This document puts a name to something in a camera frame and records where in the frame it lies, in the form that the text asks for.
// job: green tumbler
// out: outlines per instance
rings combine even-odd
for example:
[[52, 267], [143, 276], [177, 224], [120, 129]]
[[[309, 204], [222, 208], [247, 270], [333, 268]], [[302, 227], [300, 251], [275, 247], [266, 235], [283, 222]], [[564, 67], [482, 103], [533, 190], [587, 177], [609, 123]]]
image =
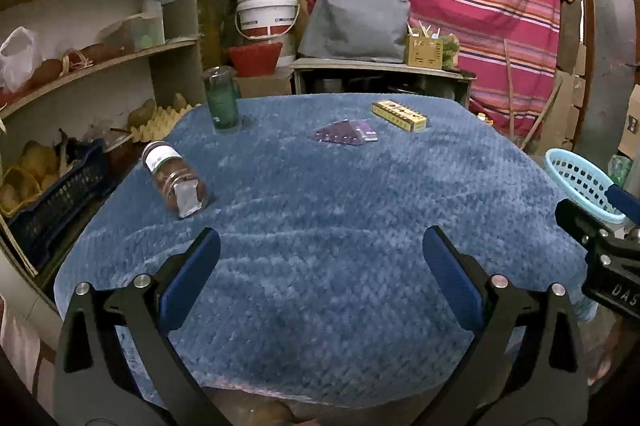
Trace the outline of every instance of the green tumbler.
[[203, 73], [207, 104], [216, 130], [233, 130], [240, 122], [234, 73], [235, 70], [227, 66], [213, 67]]

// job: red basket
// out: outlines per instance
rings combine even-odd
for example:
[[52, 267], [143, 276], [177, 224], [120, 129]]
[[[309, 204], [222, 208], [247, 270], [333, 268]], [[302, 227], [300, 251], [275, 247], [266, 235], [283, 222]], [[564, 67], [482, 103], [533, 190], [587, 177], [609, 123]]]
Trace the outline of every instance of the red basket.
[[234, 64], [239, 78], [271, 76], [276, 70], [282, 42], [255, 43], [245, 47], [229, 47], [226, 53]]

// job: brown jar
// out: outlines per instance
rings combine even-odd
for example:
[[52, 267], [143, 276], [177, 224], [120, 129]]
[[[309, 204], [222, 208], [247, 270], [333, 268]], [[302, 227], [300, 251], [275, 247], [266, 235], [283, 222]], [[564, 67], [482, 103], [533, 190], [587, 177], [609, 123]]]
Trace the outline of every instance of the brown jar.
[[164, 141], [153, 141], [142, 152], [167, 207], [180, 218], [206, 207], [207, 187], [181, 155]]

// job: blue tablecloth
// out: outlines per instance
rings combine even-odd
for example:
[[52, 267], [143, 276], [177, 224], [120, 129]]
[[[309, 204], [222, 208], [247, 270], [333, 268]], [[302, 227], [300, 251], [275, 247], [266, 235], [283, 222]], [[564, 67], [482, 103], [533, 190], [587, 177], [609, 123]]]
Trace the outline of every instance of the blue tablecloth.
[[[206, 107], [168, 141], [214, 199], [175, 219], [138, 165], [84, 230], [55, 282], [62, 314], [78, 282], [118, 287], [183, 252], [203, 226], [222, 259], [170, 339], [202, 385], [342, 406], [373, 406], [445, 380], [467, 348], [424, 262], [440, 225], [484, 269], [543, 290], [564, 284], [582, 318], [583, 251], [554, 221], [560, 191], [531, 159], [452, 101], [394, 95], [430, 118], [407, 133], [374, 116], [376, 94], [239, 101], [248, 126], [214, 133]], [[363, 146], [308, 135], [369, 120]], [[127, 331], [130, 366], [153, 388]]]

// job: screw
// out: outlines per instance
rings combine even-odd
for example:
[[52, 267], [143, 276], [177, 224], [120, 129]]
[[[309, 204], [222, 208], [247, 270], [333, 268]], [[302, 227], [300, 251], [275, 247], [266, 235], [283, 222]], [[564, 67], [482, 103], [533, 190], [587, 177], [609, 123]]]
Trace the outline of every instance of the screw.
[[556, 296], [564, 296], [566, 294], [566, 290], [564, 289], [564, 286], [560, 285], [559, 283], [553, 284], [551, 286], [551, 290], [554, 292]]
[[135, 285], [139, 289], [145, 288], [150, 283], [151, 276], [149, 276], [148, 274], [139, 274], [133, 280], [133, 285]]
[[89, 292], [89, 287], [91, 287], [87, 282], [83, 281], [76, 286], [76, 294], [78, 296], [84, 296]]
[[501, 274], [494, 274], [491, 276], [491, 283], [498, 289], [504, 289], [509, 284], [509, 280]]

